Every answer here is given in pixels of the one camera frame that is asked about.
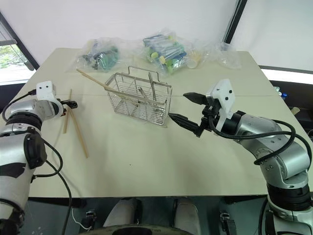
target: floor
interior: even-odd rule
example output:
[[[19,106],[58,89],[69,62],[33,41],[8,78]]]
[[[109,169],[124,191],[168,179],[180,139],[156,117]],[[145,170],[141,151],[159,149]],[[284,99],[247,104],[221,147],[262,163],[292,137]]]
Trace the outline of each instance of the floor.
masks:
[[[198,208],[201,231],[203,235],[225,235],[220,231],[220,211],[227,211],[235,220],[237,234],[256,235],[258,217],[263,198],[228,205],[222,197],[190,197]],[[168,226],[172,215],[175,197],[142,197],[142,223]],[[119,198],[90,198],[84,208],[74,209],[77,221],[85,217],[86,211],[95,209],[96,228],[103,225],[111,209]],[[21,228],[23,235],[57,235],[61,234],[67,207],[28,201],[25,210],[25,223]],[[78,234],[79,225],[69,218],[66,234]]]

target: wall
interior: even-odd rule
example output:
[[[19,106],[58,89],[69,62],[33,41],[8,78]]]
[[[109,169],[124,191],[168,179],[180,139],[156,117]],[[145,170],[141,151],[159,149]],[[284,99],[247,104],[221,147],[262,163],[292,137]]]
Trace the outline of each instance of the wall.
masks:
[[[41,64],[56,47],[98,37],[140,39],[168,27],[186,39],[221,41],[235,0],[0,0],[0,11]]]
[[[313,71],[313,1],[249,0],[231,44],[259,65]]]

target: basket handle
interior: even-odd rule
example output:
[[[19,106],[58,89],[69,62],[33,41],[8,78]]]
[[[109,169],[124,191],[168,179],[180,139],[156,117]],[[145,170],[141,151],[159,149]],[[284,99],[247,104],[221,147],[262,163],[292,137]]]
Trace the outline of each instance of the basket handle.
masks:
[[[157,71],[146,70],[146,69],[143,69],[143,68],[139,68],[139,67],[136,67],[136,66],[131,66],[131,65],[129,65],[129,66],[128,66],[128,75],[131,74],[130,68],[138,69],[138,70],[144,70],[144,71],[147,71],[147,72],[155,72],[156,75],[157,75],[157,80],[158,80],[159,82],[161,82],[160,79],[159,79],[159,76],[158,76],[158,72],[157,72]]]

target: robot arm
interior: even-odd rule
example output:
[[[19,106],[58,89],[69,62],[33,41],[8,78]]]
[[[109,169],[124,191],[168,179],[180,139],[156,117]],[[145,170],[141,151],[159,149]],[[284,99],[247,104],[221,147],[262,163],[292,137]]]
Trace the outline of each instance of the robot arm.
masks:
[[[12,104],[0,129],[0,234],[17,234],[22,226],[34,171],[47,158],[42,122],[64,115],[63,104],[77,108],[75,101],[56,99],[50,81],[37,84],[36,94],[37,99]]]
[[[206,95],[187,93],[184,96],[192,102],[205,105],[201,124],[198,126],[184,116],[169,114],[173,121],[192,131],[197,137],[201,136],[203,130],[208,130],[234,139],[256,158],[255,163],[260,165],[268,187],[270,212],[266,215],[266,234],[313,234],[313,208],[307,173],[311,159],[308,153],[293,141],[292,133],[288,148],[278,151],[290,141],[282,134],[290,132],[282,132],[276,123],[283,122],[255,117],[241,111],[233,113],[231,107],[235,96],[228,79],[221,80]],[[263,135],[262,138],[253,137],[262,133],[269,134]],[[264,158],[274,152],[278,154]]]

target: wire basket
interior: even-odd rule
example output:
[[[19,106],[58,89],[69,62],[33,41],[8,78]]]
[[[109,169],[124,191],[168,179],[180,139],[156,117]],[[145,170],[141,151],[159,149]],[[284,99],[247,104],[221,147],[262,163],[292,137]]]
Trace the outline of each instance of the wire basket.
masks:
[[[149,72],[149,79],[131,76],[130,68]],[[157,74],[157,81],[152,80],[150,72]],[[164,125],[170,108],[172,86],[160,82],[158,72],[129,66],[128,74],[117,72],[105,84],[112,88],[105,90],[116,113]]]

